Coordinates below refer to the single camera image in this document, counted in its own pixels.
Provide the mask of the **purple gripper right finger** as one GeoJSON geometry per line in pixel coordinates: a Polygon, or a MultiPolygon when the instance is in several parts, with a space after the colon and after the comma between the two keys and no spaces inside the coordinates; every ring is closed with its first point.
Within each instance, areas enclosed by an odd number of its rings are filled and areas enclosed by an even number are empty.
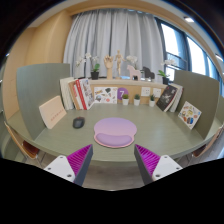
{"type": "Polygon", "coordinates": [[[159,156],[140,145],[134,146],[134,155],[145,185],[182,169],[168,155],[159,156]]]}

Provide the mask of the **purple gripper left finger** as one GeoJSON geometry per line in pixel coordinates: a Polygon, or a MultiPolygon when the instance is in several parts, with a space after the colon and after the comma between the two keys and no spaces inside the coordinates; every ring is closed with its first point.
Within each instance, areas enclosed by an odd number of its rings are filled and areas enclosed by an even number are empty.
{"type": "Polygon", "coordinates": [[[93,145],[87,145],[69,156],[59,155],[44,168],[56,176],[82,186],[93,156],[93,145]]]}

